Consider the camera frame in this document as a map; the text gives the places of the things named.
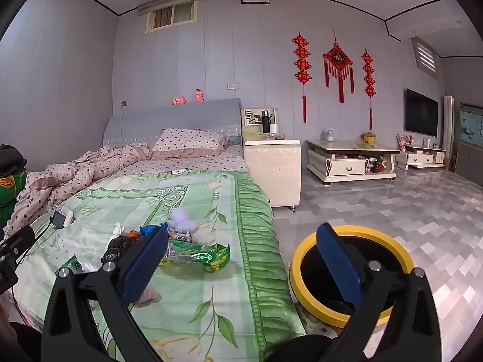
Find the blue rubber glove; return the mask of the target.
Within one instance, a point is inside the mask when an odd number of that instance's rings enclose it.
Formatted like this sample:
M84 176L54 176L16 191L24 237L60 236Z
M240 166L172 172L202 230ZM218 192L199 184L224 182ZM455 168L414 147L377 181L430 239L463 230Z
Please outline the blue rubber glove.
M159 230L161 230L163 232L167 232L167 230L168 230L168 223L167 222L162 222L160 225L140 226L138 232L139 232L140 236L148 237L152 233L154 233L156 231L159 231Z

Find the pink snack wrapper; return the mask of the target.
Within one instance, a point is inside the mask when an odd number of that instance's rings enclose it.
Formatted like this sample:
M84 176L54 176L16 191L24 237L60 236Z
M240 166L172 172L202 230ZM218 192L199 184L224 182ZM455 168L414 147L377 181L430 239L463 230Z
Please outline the pink snack wrapper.
M178 233L176 231L169 230L168 236L170 240L192 243L192 236L190 232Z

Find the white foam net ball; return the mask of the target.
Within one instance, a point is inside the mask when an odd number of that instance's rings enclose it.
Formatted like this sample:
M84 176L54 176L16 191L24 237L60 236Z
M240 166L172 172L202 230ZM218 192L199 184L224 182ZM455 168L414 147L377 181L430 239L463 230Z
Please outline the white foam net ball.
M185 208L174 208L169 214L169 229L180 234L192 233L197 229L197 224L189 219Z

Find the green snack bag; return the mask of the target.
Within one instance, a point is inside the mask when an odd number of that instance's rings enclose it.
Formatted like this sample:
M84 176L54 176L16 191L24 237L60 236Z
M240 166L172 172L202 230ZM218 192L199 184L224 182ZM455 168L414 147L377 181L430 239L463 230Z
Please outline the green snack bag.
M167 263L200 263L208 272L223 269L230 261L230 245L219 243L199 244L169 240L168 249L162 259Z

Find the black plastic bag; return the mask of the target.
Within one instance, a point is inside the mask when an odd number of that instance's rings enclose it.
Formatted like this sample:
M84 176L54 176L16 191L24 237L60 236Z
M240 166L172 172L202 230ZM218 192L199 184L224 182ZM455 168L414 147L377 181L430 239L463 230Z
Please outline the black plastic bag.
M101 264L105 265L108 262L118 263L129 249L138 244L138 240L140 240L140 237L129 237L124 234L112 239L101 258Z

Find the orange peel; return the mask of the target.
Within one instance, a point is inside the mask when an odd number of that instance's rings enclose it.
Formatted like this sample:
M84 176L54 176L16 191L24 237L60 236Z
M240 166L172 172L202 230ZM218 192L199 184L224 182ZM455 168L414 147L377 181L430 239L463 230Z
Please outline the orange peel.
M126 234L127 238L137 239L140 237L140 234L136 230L131 230L129 233Z

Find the yellow rimmed trash bin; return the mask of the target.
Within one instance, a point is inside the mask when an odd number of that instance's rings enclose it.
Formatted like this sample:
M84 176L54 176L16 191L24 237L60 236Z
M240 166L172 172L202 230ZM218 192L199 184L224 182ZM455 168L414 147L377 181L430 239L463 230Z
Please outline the yellow rimmed trash bin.
M323 223L296 248L289 269L291 291L307 328L344 328L367 293L370 261L397 275L414 268L402 244L365 226Z

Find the green patterned cushion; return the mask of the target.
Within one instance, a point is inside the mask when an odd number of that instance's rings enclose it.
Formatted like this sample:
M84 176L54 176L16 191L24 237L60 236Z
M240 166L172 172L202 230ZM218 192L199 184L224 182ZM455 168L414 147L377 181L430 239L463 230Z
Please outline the green patterned cushion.
M14 211L16 198L24 189L28 172L22 171L0 179L0 226L3 228Z

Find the small white tissue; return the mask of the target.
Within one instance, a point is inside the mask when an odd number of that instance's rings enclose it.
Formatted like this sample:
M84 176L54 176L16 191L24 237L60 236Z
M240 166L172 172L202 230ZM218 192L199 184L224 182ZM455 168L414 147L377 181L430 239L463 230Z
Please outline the small white tissue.
M115 229L110 235L109 241L114 240L124 234L124 224L119 221L116 222Z

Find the green floral bedspread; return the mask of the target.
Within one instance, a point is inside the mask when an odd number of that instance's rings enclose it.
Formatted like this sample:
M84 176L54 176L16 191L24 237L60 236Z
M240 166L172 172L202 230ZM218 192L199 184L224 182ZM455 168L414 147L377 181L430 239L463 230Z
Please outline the green floral bedspread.
M14 297L43 325L57 271L68 262L96 270L120 232L174 228L152 276L152 296L131 304L140 330L166 361L262 361L304 334L273 230L273 212L244 172L183 171L113 176L67 200L73 223L33 223L37 241L21 260Z

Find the white tv stand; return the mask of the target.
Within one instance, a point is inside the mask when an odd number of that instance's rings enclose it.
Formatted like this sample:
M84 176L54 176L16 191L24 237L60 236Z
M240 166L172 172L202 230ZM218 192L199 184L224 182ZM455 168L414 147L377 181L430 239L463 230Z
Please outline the white tv stand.
M396 167L408 171L416 169L444 167L445 150L425 146L405 145L395 158Z

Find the black thermos bottle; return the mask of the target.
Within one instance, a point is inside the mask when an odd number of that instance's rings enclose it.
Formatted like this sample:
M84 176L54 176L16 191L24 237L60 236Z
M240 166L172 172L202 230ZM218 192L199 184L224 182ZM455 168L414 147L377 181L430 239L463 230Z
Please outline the black thermos bottle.
M267 110L262 111L262 132L270 134L270 114Z

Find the red knot decoration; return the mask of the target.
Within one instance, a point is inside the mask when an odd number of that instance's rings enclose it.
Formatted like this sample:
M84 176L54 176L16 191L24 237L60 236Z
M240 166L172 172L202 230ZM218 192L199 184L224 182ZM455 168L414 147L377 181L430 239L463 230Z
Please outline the red knot decoration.
M296 45L293 53L296 55L296 61L294 65L297 67L295 77L302 86L302 119L304 123L308 120L308 100L305 94L305 86L312 79L309 70L312 68L309 63L308 57L311 55L308 50L309 41L301 33L298 33L292 41Z
M363 60L363 71L365 72L365 75L364 75L364 78L363 78L365 83L366 83L364 91L369 98L368 128L369 128L370 131L372 131L373 130L373 104L372 104L372 99L373 99L373 97L376 96L376 90L374 88L376 80L373 77L373 74L375 72L375 69L373 68L374 59L371 57L371 55L368 53L367 50L364 51L364 53L361 56L361 59Z

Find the left red knot decoration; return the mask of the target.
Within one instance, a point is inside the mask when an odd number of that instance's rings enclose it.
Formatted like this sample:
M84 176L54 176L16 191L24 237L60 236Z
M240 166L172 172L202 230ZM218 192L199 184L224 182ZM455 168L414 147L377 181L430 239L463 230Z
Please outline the left red knot decoration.
M294 65L297 67L295 77L302 86L302 119L304 123L308 120L308 100L305 94L305 86L312 79L309 70L312 68L309 63L308 57L311 55L308 50L309 41L301 33L298 33L292 41L296 45L293 53L296 55L296 61Z

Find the black wall television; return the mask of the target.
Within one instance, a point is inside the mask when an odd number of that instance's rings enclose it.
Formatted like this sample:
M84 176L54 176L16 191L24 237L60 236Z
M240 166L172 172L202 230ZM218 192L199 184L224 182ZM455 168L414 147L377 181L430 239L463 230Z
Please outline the black wall television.
M437 136L439 102L407 88L405 90L405 131Z

